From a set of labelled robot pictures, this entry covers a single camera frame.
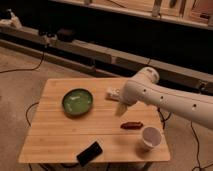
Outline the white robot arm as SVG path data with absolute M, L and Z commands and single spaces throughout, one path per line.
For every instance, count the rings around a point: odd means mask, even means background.
M 129 78 L 119 91 L 115 114 L 122 116 L 129 106 L 141 101 L 213 130 L 213 96 L 159 86 L 159 79 L 152 67 L 144 67 Z

